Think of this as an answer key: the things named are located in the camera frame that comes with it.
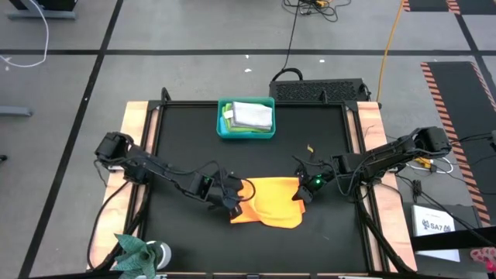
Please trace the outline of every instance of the white cable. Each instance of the white cable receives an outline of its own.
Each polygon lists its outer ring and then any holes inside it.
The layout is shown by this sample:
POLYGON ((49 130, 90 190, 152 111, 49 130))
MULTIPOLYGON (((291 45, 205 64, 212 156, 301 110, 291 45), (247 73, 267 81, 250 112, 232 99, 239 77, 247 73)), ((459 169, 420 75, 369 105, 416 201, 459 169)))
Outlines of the white cable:
MULTIPOLYGON (((453 164, 448 160, 446 159, 445 157, 444 158, 441 158, 443 160, 445 160, 448 164, 449 164, 449 170, 448 171, 443 171, 443 170, 436 170, 436 173, 438 174, 451 174, 451 172, 453 171, 453 164)), ((407 166, 411 167, 412 169, 414 170, 420 170, 420 171, 431 171, 430 169, 428 168, 424 168, 424 167, 415 167, 415 166, 412 166, 410 164, 406 164, 407 166)))
POLYGON ((3 57, 2 55, 0 55, 0 58, 5 61, 7 64, 11 65, 11 66, 14 66, 14 67, 35 67, 35 66, 38 66, 40 65, 41 63, 45 62, 45 60, 47 59, 47 51, 48 51, 48 39, 50 37, 50 32, 48 31, 48 22, 46 21, 45 19, 45 16, 43 15, 43 12, 41 11, 41 8, 38 6, 38 4, 35 3, 34 0, 29 0, 35 7, 36 9, 38 10, 38 12, 40 12, 40 16, 41 16, 41 19, 43 20, 43 22, 45 23, 45 28, 46 28, 46 41, 45 41, 45 52, 43 54, 43 59, 40 61, 40 62, 37 62, 37 63, 34 63, 34 64, 31 64, 31 65, 19 65, 19 64, 15 64, 15 63, 12 63, 10 62, 10 57, 8 58, 5 58, 3 57))

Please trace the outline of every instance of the wooden board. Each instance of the wooden board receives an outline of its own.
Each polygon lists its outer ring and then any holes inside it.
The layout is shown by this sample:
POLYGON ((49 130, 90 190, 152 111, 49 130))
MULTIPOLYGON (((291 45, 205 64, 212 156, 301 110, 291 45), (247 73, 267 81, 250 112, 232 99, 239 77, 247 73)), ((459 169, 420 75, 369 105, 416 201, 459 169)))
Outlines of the wooden board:
MULTIPOLYGON (((146 118, 146 107, 148 102, 129 102, 126 107, 124 120, 122 121, 121 132, 127 133, 133 137, 135 143, 141 142, 143 127, 146 118)), ((382 124, 381 113, 375 102, 359 102, 359 117, 362 126, 362 134, 364 134, 364 142, 366 148, 372 149, 385 144, 386 136, 384 134, 384 126, 382 124)), ((157 113, 152 114, 152 122, 150 127, 156 127, 157 113)), ((355 152, 360 151, 358 147, 358 138, 354 126, 353 114, 348 114, 348 120, 351 123, 350 129, 352 132, 352 144, 355 152)), ((146 141, 146 151, 151 151, 153 148, 153 136, 155 129, 150 129, 150 134, 146 141)), ((111 174, 108 180, 108 188, 105 192, 104 200, 124 183, 122 172, 111 174)), ((393 174, 386 174, 383 183, 398 188, 393 174)), ((396 253, 403 261, 413 270, 416 270, 415 258, 410 244, 410 236, 406 226, 405 215, 401 199, 396 191, 392 191, 386 187, 377 186, 375 189, 377 199, 377 208, 379 218, 381 219, 381 228, 384 236, 392 245, 396 253)), ((98 222, 93 244, 91 246, 91 262, 94 266, 101 263, 107 254, 116 244, 114 233, 121 233, 126 220, 127 209, 129 206, 129 197, 131 195, 131 187, 127 187, 112 199, 103 211, 98 222)), ((136 207, 138 208, 141 202, 140 195, 136 207)), ((369 233, 370 247, 372 249, 372 258, 374 269, 381 269, 381 262, 377 248, 377 242, 369 233)))

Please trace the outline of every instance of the wooden table frame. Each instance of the wooden table frame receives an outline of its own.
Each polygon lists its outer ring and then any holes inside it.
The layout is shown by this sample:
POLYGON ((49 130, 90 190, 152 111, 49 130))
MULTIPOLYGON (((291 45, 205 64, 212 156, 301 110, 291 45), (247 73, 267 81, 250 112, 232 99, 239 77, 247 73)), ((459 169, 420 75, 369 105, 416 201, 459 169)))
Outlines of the wooden table frame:
MULTIPOLYGON (((154 109, 150 114, 150 127, 146 139, 143 139, 143 130, 146 122, 147 109, 149 102, 128 102, 126 112, 122 121, 121 132, 130 135, 135 143, 144 143, 147 152, 153 151, 153 142, 157 131, 157 123, 159 118, 159 110, 154 109)), ((387 143, 384 134, 384 126, 382 124, 381 113, 376 102, 358 102, 358 116, 362 127, 362 133, 367 150, 384 145, 387 143)), ((355 126, 354 115, 349 110, 347 112, 350 133, 352 137, 352 146, 355 153, 360 152, 359 138, 355 126)), ((112 195, 125 181, 122 178, 122 171, 116 171, 109 175, 108 187, 105 190, 104 201, 112 195)), ((396 179, 393 174, 386 174, 382 179, 383 183, 398 188, 396 179)), ((100 219, 95 230, 95 236, 91 244, 90 259, 94 266, 100 264, 117 243, 114 233, 122 233, 127 211, 129 208, 129 200, 131 197, 131 184, 126 186, 118 193, 105 207, 100 216, 100 219)), ((140 203, 143 197, 144 186, 141 185, 138 189, 135 214, 140 208, 140 203)), ((375 206, 378 210, 378 217, 381 221, 381 229, 387 241, 391 244, 394 251, 403 261, 413 270, 416 270, 416 263, 412 245, 410 244, 410 236, 406 226, 405 215, 401 203, 401 197, 396 192, 387 187, 376 186, 374 188, 375 206)), ((370 212, 370 203, 364 201, 365 207, 370 212)), ((381 262, 381 254, 377 245, 377 241, 368 230, 368 238, 370 240, 370 251, 372 257, 373 269, 376 271, 383 270, 381 262)), ((389 263, 391 271, 395 271, 394 266, 389 263)))

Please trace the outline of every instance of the teal plastic bin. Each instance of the teal plastic bin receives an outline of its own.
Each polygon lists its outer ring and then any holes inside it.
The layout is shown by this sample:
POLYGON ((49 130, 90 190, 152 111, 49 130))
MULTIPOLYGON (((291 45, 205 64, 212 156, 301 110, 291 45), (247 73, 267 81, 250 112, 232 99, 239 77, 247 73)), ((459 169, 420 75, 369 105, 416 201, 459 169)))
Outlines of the teal plastic bin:
POLYGON ((223 139, 270 139, 276 133, 276 109, 275 100, 271 97, 244 97, 244 98, 220 98, 217 105, 217 134, 223 139), (272 128, 266 133, 242 132, 242 133, 223 133, 220 129, 220 120, 222 118, 222 107, 230 102, 246 102, 262 104, 272 108, 272 128))

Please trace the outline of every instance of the white pot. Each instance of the white pot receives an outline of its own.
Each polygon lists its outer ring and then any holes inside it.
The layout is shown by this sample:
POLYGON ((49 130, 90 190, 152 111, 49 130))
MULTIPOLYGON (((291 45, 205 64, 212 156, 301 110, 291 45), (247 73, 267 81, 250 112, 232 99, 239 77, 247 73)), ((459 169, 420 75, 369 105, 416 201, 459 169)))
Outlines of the white pot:
MULTIPOLYGON (((155 243, 155 240, 149 241, 146 244, 153 244, 153 243, 155 243)), ((161 270, 162 268, 166 267, 171 261, 171 257, 172 257, 171 248, 167 244, 165 243, 160 244, 160 248, 162 248, 162 259, 157 265, 157 270, 161 270)))

